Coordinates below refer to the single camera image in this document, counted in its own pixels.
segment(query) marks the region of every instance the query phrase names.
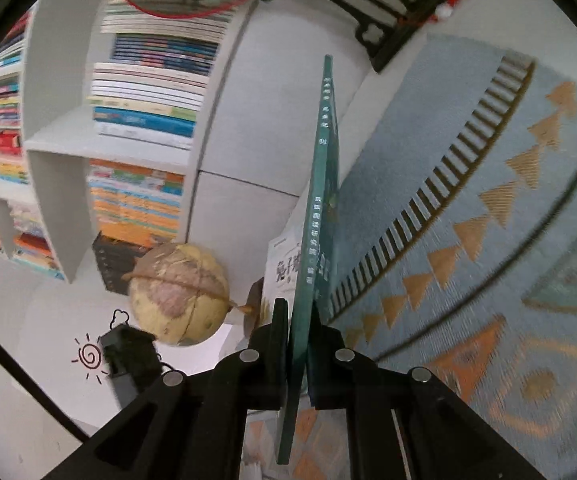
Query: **orange triangle pattern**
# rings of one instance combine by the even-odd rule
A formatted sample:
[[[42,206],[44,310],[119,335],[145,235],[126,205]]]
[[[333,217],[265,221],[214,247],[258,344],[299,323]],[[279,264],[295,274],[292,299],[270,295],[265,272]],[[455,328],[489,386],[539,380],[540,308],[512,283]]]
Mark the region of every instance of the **orange triangle pattern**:
[[[504,317],[497,316],[483,330],[430,362],[428,368],[464,402],[469,402],[486,372],[505,324]]]
[[[402,280],[413,310],[417,310],[421,300],[426,296],[426,289],[432,279],[433,275],[427,272],[426,274],[413,274]]]
[[[347,348],[355,348],[357,346],[357,342],[359,341],[359,337],[362,335],[362,331],[358,328],[350,328],[346,331],[346,347]]]
[[[462,243],[463,250],[466,251],[472,262],[477,259],[481,251],[488,221],[488,216],[479,216],[453,225],[453,230]]]
[[[381,314],[366,314],[364,316],[364,336],[366,336],[366,342],[370,343],[370,340],[375,335],[375,330],[377,330],[377,325],[383,319]]]
[[[388,298],[383,298],[382,309],[388,328],[393,327],[393,323],[395,323],[399,313],[404,310],[405,306],[406,296],[389,296]]]
[[[528,129],[528,131],[535,136],[537,144],[542,148],[549,147],[555,151],[559,150],[560,114],[561,112],[558,110],[553,115],[533,124],[533,126]]]
[[[264,425],[263,420],[256,420],[255,422],[251,422],[249,424],[249,428],[251,429],[251,433],[255,437],[257,441],[260,440],[260,435],[262,434],[262,426]]]
[[[297,421],[295,423],[295,434],[302,442],[306,442],[313,431],[313,426],[317,420],[317,410],[315,408],[308,408],[302,410],[297,414]]]
[[[568,117],[574,117],[577,114],[574,82],[564,81],[548,94],[546,98]]]
[[[513,211],[516,184],[515,181],[507,182],[479,194],[481,201],[502,227],[506,227],[508,217]]]
[[[427,254],[435,278],[439,282],[442,290],[446,288],[448,280],[450,280],[453,272],[455,272],[455,262],[457,261],[457,253],[459,250],[460,246],[456,245]]]
[[[537,189],[539,186],[539,145],[536,144],[530,150],[509,158],[506,164],[526,182],[528,187]]]

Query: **book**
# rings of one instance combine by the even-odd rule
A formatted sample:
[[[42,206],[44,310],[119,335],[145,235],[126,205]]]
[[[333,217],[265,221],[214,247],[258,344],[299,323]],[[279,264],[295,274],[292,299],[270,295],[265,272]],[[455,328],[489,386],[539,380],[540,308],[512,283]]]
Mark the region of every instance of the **book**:
[[[19,89],[20,85],[18,83],[12,83],[9,85],[0,86],[0,94],[17,92]]]
[[[115,14],[112,16],[104,16],[102,26],[112,25],[144,25],[146,27],[171,27],[177,30],[197,31],[198,33],[210,33],[218,36],[223,36],[226,32],[226,23],[213,22],[206,20],[203,23],[194,22],[193,20],[175,20],[171,18],[158,18],[157,16],[150,16],[145,13],[140,14]]]
[[[176,60],[172,59],[163,59],[163,60],[155,60],[155,59],[146,59],[137,56],[126,56],[124,54],[117,54],[112,59],[117,61],[121,61],[123,63],[134,63],[144,66],[154,66],[157,68],[168,68],[171,70],[184,70],[184,72],[190,72],[195,74],[206,75],[210,73],[209,69],[204,69],[198,67],[194,64],[189,62],[177,62]]]
[[[191,94],[197,94],[203,96],[206,92],[206,89],[189,84],[189,83],[182,83],[179,81],[172,81],[167,79],[160,79],[155,77],[146,77],[146,76],[139,76],[139,75],[131,75],[131,74],[120,74],[120,73],[113,73],[113,72],[93,72],[92,73],[93,80],[104,80],[104,81],[122,81],[126,83],[137,83],[149,86],[155,86],[159,88],[172,88],[175,90],[182,90],[185,92],[190,92]]]
[[[11,30],[8,31],[6,36],[4,37],[4,41],[12,38],[16,34],[19,34],[22,30],[26,28],[26,24],[28,22],[28,18],[30,17],[30,13],[28,10],[22,14],[22,16],[15,22],[15,25],[11,27]]]
[[[147,130],[138,126],[127,126],[126,124],[95,122],[95,131],[100,135],[110,137],[122,137],[124,139],[140,140],[150,144],[161,144],[171,148],[190,150],[192,139],[184,136],[177,136],[156,130]]]
[[[142,35],[128,36],[127,34],[118,34],[115,39],[116,48],[147,48],[150,50],[165,49],[171,52],[182,52],[203,56],[208,59],[215,59],[217,45],[214,43],[204,43],[201,41],[169,41],[169,40],[150,40],[154,36]]]
[[[194,101],[189,101],[187,99],[177,98],[177,97],[166,97],[161,94],[146,94],[144,92],[138,92],[132,89],[121,89],[112,87],[91,87],[91,94],[94,96],[105,96],[105,97],[118,97],[126,99],[137,99],[141,101],[149,101],[153,103],[158,103],[162,105],[171,105],[180,108],[188,108],[189,110],[198,112],[200,111],[201,105]]]
[[[13,63],[17,63],[21,59],[22,59],[22,56],[13,56],[13,57],[9,57],[8,59],[3,59],[0,61],[0,67],[10,65]]]
[[[92,106],[103,106],[107,108],[134,110],[136,112],[146,112],[149,114],[175,117],[178,119],[185,119],[187,121],[193,121],[193,122],[197,120],[198,116],[197,112],[193,110],[188,110],[188,108],[180,108],[170,105],[160,105],[158,103],[139,101],[135,99],[121,99],[121,98],[103,97],[103,96],[88,96],[86,99]]]
[[[122,34],[123,32],[181,36],[184,38],[192,38],[194,40],[213,41],[215,43],[219,43],[222,40],[222,34],[180,30],[177,27],[170,27],[167,25],[102,25],[102,33]]]
[[[199,74],[192,74],[186,72],[180,72],[177,70],[171,70],[167,68],[153,68],[148,66],[140,66],[132,63],[95,63],[95,70],[105,70],[107,72],[137,72],[140,74],[149,74],[151,77],[164,77],[168,76],[174,78],[175,80],[180,80],[182,78],[193,81],[198,84],[206,86],[208,84],[208,77]]]
[[[106,123],[128,124],[129,126],[139,126],[147,130],[157,130],[169,134],[191,137],[195,123],[166,117],[146,112],[135,112],[133,110],[120,110],[118,108],[105,108],[97,106],[93,108],[93,119]]]
[[[128,89],[137,90],[140,92],[147,92],[149,94],[161,94],[162,96],[167,98],[172,98],[174,96],[182,99],[187,99],[191,102],[195,102],[200,105],[204,100],[203,95],[196,94],[194,92],[187,92],[184,90],[177,90],[174,88],[163,88],[160,86],[153,86],[141,83],[95,79],[95,81],[93,81],[92,84],[94,84],[95,86],[106,86],[124,90]]]
[[[0,98],[0,105],[17,104],[20,102],[19,96]]]
[[[200,55],[192,55],[185,52],[173,52],[171,50],[166,50],[164,48],[133,48],[126,46],[116,46],[113,49],[112,57],[115,56],[139,56],[143,58],[151,59],[176,59],[180,61],[187,61],[199,65],[206,66],[210,68],[213,66],[214,58],[207,58]]]

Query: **shelf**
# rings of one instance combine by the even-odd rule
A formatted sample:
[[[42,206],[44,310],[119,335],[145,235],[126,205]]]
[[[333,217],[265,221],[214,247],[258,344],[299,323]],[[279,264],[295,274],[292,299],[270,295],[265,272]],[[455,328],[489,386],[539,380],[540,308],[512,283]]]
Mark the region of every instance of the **shelf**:
[[[8,79],[14,76],[17,76],[22,71],[22,62],[17,61],[15,63],[11,63],[10,65],[1,66],[0,67],[0,80],[1,79]]]
[[[37,201],[30,184],[17,184],[0,178],[0,199],[14,200],[25,204],[35,204]]]
[[[190,150],[98,135],[89,106],[61,116],[33,135],[24,146],[27,151],[102,158],[177,174],[186,173],[190,158]]]

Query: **book cover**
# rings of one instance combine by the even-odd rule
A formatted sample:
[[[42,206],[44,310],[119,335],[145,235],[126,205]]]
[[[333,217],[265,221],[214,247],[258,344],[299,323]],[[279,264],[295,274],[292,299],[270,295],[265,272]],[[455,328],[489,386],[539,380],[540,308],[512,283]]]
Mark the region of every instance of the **book cover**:
[[[190,101],[181,97],[168,97],[164,94],[152,94],[142,91],[133,90],[130,88],[113,88],[108,86],[92,86],[91,94],[94,96],[118,97],[126,99],[137,99],[140,101],[149,101],[162,105],[171,105],[180,108],[188,108],[189,110],[198,112],[201,105],[195,101]]]
[[[203,96],[206,92],[206,89],[201,86],[142,75],[119,74],[112,72],[93,72],[92,78],[93,80],[123,81],[126,83],[137,83],[160,88],[172,88],[175,90],[190,92],[191,94],[197,94],[198,96]]]
[[[176,80],[181,80],[182,78],[193,81],[198,84],[206,86],[208,84],[208,76],[187,73],[177,70],[171,70],[168,68],[154,68],[149,66],[141,66],[133,63],[95,63],[95,70],[105,70],[108,72],[138,72],[140,74],[150,74],[153,77],[172,77]]]
[[[178,119],[184,119],[193,122],[197,120],[198,116],[197,112],[193,110],[188,110],[188,108],[160,105],[157,103],[150,103],[147,101],[139,101],[135,99],[120,99],[120,98],[102,97],[102,96],[88,96],[86,99],[92,106],[102,106],[106,108],[120,108],[123,110],[134,110],[136,112],[146,112],[149,114],[175,117]]]
[[[110,137],[122,137],[124,139],[140,140],[150,144],[160,144],[171,148],[190,150],[192,138],[147,130],[138,126],[127,126],[126,124],[95,122],[95,131],[100,135]]]

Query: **black device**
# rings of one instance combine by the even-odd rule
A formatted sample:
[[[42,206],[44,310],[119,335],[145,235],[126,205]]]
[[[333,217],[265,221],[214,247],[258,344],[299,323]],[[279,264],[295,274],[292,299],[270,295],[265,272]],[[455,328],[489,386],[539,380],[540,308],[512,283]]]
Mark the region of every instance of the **black device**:
[[[125,331],[120,325],[102,342]],[[44,480],[236,480],[248,410],[282,405],[287,338],[288,305],[277,300],[272,323],[252,333],[247,349],[207,372],[156,378]],[[148,362],[148,348],[139,348],[139,361]],[[151,353],[156,359],[152,345]],[[137,357],[125,345],[105,345],[105,356],[111,370],[120,369],[118,359]],[[144,384],[142,370],[135,377],[132,384]],[[428,369],[377,367],[321,325],[316,308],[307,377],[313,407],[346,410],[353,480],[543,480]],[[125,397],[124,384],[114,386]]]

